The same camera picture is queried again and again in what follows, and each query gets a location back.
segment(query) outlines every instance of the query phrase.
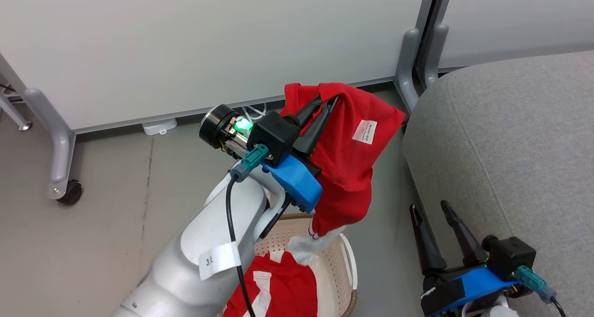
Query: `teal connector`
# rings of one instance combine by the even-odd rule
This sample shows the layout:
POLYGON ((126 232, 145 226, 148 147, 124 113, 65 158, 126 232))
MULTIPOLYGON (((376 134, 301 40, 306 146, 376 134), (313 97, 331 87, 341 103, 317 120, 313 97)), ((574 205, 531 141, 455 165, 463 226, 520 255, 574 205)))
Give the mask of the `teal connector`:
POLYGON ((551 298, 556 296, 556 291, 547 287, 547 282, 526 266, 518 267, 515 277, 524 287, 536 292, 546 304, 551 303, 551 298))
POLYGON ((237 175, 237 182, 244 181, 250 175, 250 172, 266 159, 268 154, 268 148, 264 144, 258 144, 246 154, 239 165, 235 165, 231 169, 231 176, 237 175))

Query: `white care label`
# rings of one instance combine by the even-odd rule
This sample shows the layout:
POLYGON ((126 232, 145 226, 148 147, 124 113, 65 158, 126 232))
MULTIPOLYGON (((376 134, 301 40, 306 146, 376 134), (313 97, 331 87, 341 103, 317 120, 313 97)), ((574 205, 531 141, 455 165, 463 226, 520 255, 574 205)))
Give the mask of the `white care label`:
POLYGON ((353 139, 355 141, 371 144, 373 143, 373 135, 375 134, 375 127, 377 122, 361 120, 359 127, 355 130, 353 139))
POLYGON ((241 259, 239 258, 237 242, 231 241, 231 243, 214 247, 200 254, 198 263, 200 279, 204 281, 218 272, 240 265, 241 259))

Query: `whiteboard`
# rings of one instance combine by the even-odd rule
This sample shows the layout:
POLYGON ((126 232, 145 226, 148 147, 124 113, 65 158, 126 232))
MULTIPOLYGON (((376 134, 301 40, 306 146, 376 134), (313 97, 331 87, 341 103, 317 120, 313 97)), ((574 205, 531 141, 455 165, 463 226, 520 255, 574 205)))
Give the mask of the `whiteboard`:
POLYGON ((450 0, 440 68, 594 49, 593 0, 450 0))
POLYGON ((421 0, 2 0, 0 53, 71 129, 394 76, 421 0))

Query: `red garment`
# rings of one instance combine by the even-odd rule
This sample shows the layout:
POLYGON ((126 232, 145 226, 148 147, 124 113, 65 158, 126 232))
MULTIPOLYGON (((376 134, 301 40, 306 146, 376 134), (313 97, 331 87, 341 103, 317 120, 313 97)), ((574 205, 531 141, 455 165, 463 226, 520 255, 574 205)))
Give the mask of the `red garment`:
POLYGON ((347 84, 329 83, 286 85, 286 106, 280 115, 299 112, 318 94, 323 102, 341 97, 310 159, 322 169, 318 176, 322 195, 316 205, 312 229, 323 236, 367 215, 371 204, 372 166, 405 114, 371 93, 347 84))
MULTIPOLYGON (((256 256, 245 273, 245 285, 256 317, 317 317, 316 277, 289 252, 256 256)), ((224 317, 249 316, 241 287, 231 295, 224 317)))

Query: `white basket handle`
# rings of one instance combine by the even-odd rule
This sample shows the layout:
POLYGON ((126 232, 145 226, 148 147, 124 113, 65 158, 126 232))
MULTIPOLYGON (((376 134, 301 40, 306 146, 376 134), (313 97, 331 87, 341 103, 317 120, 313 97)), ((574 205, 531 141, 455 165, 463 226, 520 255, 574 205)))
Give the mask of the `white basket handle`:
POLYGON ((344 234, 340 234, 340 238, 342 239, 342 244, 340 247, 342 248, 342 254, 344 257, 344 264, 348 267, 346 269, 349 277, 349 282, 353 287, 353 290, 357 289, 358 277, 357 277, 357 263, 355 262, 355 254, 353 253, 352 247, 350 247, 349 240, 346 238, 344 234))

